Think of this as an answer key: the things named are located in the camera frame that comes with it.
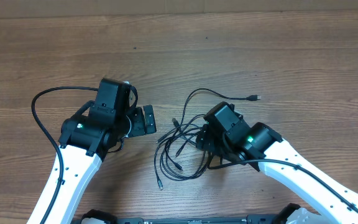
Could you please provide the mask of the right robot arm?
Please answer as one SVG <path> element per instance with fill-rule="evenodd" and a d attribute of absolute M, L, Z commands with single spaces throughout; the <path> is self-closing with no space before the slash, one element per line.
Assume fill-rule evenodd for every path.
<path fill-rule="evenodd" d="M 250 165 L 275 179 L 313 207 L 328 223 L 358 223 L 358 193 L 307 161 L 278 132 L 264 123 L 249 126 L 234 105 L 219 103 L 204 115 L 196 140 L 217 169 Z"/>

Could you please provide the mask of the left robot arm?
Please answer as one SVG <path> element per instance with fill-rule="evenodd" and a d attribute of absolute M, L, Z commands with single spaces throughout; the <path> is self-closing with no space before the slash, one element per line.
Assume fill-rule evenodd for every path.
<path fill-rule="evenodd" d="M 87 101 L 64 120 L 58 140 L 40 121 L 35 110 L 41 91 L 31 103 L 32 115 L 56 152 L 48 181 L 29 223 L 71 223 L 81 198 L 109 153 L 119 152 L 128 138 L 156 133 L 152 105 L 137 106 L 136 88 L 128 82 L 104 78 Z"/>

